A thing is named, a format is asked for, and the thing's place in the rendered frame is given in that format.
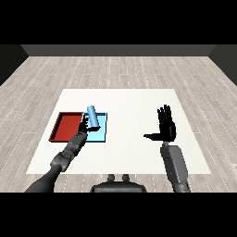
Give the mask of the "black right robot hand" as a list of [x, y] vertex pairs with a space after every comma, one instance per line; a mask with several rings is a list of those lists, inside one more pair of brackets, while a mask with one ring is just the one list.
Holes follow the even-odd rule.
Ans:
[[174, 142], [176, 139], [176, 126], [172, 120], [170, 106], [164, 105], [157, 110], [159, 120], [159, 133], [145, 134], [144, 137], [152, 141]]

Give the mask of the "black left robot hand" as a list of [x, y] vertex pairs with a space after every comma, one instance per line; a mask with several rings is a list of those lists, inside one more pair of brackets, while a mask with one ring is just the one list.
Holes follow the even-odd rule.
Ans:
[[87, 133], [90, 130], [90, 128], [88, 127], [88, 120], [89, 119], [86, 117], [82, 118], [82, 121], [81, 121], [79, 128], [78, 128], [78, 132]]

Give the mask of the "light blue can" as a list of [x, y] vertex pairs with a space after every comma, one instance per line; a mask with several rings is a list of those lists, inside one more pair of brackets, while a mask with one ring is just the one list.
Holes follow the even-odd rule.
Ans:
[[93, 128], [98, 128], [99, 127], [99, 122], [98, 122], [98, 119], [97, 119], [97, 116], [96, 116], [94, 106], [88, 106], [87, 107], [87, 112], [88, 112], [89, 120], [91, 122], [91, 126]]

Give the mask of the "red shallow open box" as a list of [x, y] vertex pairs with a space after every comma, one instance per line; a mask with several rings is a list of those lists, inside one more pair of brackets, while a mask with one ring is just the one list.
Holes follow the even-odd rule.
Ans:
[[82, 112], [60, 112], [48, 141], [67, 143], [78, 131], [82, 115]]

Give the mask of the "light blue shallow open box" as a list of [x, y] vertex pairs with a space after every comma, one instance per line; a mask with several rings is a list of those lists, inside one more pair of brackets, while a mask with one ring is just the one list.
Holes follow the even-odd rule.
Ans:
[[104, 143], [106, 141], [106, 121], [107, 113], [96, 112], [96, 116], [99, 122], [100, 129], [98, 131], [88, 131], [87, 142], [88, 143]]

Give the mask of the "dark grey robot body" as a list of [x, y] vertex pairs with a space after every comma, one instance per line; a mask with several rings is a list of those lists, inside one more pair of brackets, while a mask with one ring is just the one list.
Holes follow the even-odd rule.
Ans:
[[131, 182], [128, 174], [122, 175], [122, 181], [115, 181], [115, 175], [109, 174], [107, 181], [92, 187], [91, 193], [146, 193], [143, 185]]

